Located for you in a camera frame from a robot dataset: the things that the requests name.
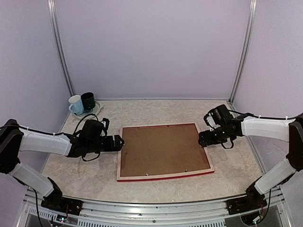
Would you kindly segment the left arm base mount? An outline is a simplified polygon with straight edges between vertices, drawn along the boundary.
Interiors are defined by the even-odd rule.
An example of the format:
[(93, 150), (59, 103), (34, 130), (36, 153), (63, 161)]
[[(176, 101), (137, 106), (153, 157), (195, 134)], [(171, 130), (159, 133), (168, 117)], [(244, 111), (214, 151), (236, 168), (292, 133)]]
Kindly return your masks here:
[(61, 193), (52, 192), (49, 196), (44, 197), (41, 206), (57, 212), (79, 216), (83, 201), (63, 197)]

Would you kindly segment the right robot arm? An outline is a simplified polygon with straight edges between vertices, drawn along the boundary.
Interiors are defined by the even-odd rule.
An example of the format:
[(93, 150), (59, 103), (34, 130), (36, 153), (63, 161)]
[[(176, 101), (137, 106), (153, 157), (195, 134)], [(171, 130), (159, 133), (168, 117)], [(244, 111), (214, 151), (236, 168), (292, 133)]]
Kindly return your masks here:
[(287, 182), (303, 169), (303, 115), (268, 117), (240, 113), (219, 105), (204, 115), (208, 130), (199, 133), (203, 148), (221, 145), (233, 148), (234, 141), (246, 137), (263, 167), (263, 176), (246, 190), (242, 206), (252, 210), (273, 187)]

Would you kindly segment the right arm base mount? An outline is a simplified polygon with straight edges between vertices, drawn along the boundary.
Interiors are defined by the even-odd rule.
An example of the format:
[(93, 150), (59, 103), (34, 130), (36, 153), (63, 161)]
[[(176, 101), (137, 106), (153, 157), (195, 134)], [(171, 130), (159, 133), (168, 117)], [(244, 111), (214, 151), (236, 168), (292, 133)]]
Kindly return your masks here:
[(251, 185), (246, 190), (244, 197), (229, 199), (226, 202), (229, 215), (248, 212), (267, 206), (264, 194), (260, 194), (257, 189)]

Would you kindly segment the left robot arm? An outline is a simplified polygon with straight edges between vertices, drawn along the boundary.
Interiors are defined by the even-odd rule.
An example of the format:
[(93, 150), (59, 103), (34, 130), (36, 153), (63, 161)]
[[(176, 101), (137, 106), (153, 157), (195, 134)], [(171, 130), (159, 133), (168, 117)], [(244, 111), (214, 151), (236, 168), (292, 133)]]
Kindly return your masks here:
[(68, 134), (50, 133), (21, 126), (10, 119), (0, 128), (0, 171), (10, 175), (43, 196), (56, 210), (66, 206), (66, 199), (57, 184), (22, 163), (20, 152), (56, 154), (84, 158), (89, 153), (120, 151), (125, 144), (120, 135), (108, 135), (109, 120), (87, 120), (80, 130)]

